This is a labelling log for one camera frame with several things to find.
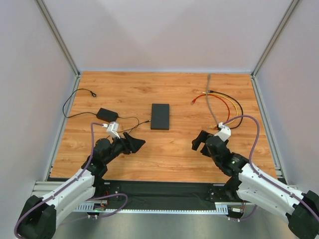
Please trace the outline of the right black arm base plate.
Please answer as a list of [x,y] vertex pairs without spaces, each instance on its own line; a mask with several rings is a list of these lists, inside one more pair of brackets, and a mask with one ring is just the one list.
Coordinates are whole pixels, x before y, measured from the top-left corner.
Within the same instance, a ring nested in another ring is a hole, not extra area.
[[208,200],[211,202],[240,202],[236,191],[225,184],[210,184],[208,186]]

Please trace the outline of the black network switch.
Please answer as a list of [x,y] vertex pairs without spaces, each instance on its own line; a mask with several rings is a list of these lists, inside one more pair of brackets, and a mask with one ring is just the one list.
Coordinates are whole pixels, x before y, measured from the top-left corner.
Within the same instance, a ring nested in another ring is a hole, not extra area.
[[169,104],[152,104],[151,130],[169,130]]

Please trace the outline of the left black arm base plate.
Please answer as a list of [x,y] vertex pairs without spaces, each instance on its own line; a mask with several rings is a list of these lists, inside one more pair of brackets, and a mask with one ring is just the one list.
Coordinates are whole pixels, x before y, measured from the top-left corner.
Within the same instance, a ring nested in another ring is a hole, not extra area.
[[120,193],[120,186],[113,184],[102,184],[96,188],[95,197],[103,197],[102,200],[109,200],[106,196]]

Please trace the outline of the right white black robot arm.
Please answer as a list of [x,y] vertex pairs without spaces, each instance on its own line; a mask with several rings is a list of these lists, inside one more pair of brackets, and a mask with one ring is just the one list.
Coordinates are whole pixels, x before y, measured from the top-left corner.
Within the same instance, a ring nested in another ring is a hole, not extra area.
[[248,201],[288,224],[300,239],[314,239],[319,234],[319,196],[288,186],[267,175],[249,159],[227,148],[229,133],[201,131],[192,141],[192,150],[204,144],[201,154],[210,157],[229,180],[226,188],[239,199]]

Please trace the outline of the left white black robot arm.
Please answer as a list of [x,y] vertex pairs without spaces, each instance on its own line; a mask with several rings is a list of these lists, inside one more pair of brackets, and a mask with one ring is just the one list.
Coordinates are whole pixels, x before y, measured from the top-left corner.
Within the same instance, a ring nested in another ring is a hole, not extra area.
[[91,152],[74,176],[51,192],[38,197],[32,195],[24,204],[14,227],[18,239],[50,239],[63,220],[86,200],[95,199],[107,172],[107,164],[120,154],[136,153],[145,140],[123,137],[109,141],[92,141]]

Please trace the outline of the black power adapter brick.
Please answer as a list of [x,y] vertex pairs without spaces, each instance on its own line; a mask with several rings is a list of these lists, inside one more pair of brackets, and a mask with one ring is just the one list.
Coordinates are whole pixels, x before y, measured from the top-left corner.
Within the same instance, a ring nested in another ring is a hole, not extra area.
[[96,113],[96,118],[105,122],[113,122],[119,118],[119,115],[117,112],[100,108]]

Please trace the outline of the black cloth strip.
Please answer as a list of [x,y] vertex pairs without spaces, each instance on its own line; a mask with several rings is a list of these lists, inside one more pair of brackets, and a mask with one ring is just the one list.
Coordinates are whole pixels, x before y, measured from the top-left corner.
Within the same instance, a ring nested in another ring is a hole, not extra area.
[[102,184],[120,186],[120,193],[128,196],[124,209],[129,211],[213,211],[224,203],[208,200],[207,183],[102,180]]

